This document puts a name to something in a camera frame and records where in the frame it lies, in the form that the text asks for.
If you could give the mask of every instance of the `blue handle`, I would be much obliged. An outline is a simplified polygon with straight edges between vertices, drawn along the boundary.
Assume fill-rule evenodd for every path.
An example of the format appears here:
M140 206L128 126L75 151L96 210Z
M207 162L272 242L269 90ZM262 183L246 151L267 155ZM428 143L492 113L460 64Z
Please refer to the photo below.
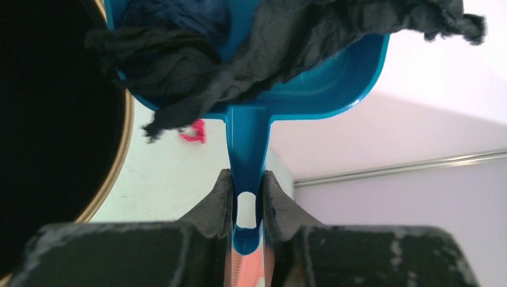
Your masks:
M271 115L264 107L230 105L225 126L235 202L241 193L250 192L255 195L256 206L259 206L262 203L259 189L265 171ZM238 227L236 216L237 212L234 215L233 246L238 253L248 255L259 246L262 214L256 212L256 228Z

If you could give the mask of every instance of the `silver strip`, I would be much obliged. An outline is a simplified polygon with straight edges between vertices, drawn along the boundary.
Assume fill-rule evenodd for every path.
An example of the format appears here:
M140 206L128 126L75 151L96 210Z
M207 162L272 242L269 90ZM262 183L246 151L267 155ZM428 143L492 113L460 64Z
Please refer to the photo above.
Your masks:
M314 178L296 179L294 187L309 187L312 185L328 184L331 182L351 181L374 176L394 175L397 173L413 172L416 170L439 169L443 167L467 166L470 164L487 163L496 160L506 160L507 149L484 152L480 154L461 155L457 157L438 158L434 160L417 161L375 169L358 170L356 172L339 173L336 175L317 176Z

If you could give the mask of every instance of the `black circular object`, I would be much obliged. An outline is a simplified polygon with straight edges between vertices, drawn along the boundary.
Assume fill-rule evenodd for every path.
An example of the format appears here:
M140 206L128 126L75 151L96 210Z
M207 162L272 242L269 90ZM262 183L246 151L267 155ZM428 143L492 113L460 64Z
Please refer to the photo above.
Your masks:
M105 25L94 1L3 2L0 282L40 227L75 221L97 198L130 128L128 98L84 47Z

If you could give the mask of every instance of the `tan border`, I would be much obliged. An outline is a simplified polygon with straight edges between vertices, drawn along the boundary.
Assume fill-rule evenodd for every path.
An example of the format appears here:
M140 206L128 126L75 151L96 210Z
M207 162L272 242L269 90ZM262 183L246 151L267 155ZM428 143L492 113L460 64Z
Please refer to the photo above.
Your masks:
M94 0L95 4L100 10L100 13L104 19L106 19L106 11L104 7L103 0ZM111 170L109 171L106 179L100 186L97 194L90 202L90 204L86 207L86 209L82 212L78 218L76 218L75 222L88 222L91 220L93 215L99 210L99 207L102 205L104 200L106 200L109 192L116 180L118 179L118 175L120 175L120 170L123 167L123 163L125 162L125 158L127 157L127 151L130 146L130 138L132 136L132 127L134 124L134 100L132 95L125 90L125 117L123 121L123 131L121 132L120 145L118 147L118 153L112 163ZM0 279L0 287L6 287L7 282L9 281L11 275L7 275L4 278Z

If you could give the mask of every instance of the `dustpan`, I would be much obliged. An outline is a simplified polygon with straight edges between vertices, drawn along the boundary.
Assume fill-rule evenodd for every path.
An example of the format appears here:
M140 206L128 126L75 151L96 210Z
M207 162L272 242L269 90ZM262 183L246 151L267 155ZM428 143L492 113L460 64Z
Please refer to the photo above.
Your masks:
M104 0L108 27L121 23L129 0ZM218 51L224 60L232 56L248 34L258 0L229 1L232 30L228 42ZM373 88L384 65L388 35L367 35L318 68L304 72L286 84L278 84L254 101L233 105L216 104L204 117L225 122L227 148L234 180L234 193L250 192L261 210L259 189L265 170L265 158L271 123L280 120L320 120L340 114L359 103ZM147 108L156 111L154 102L136 96ZM236 225L233 246L247 255L259 245L262 213L256 215L255 228Z

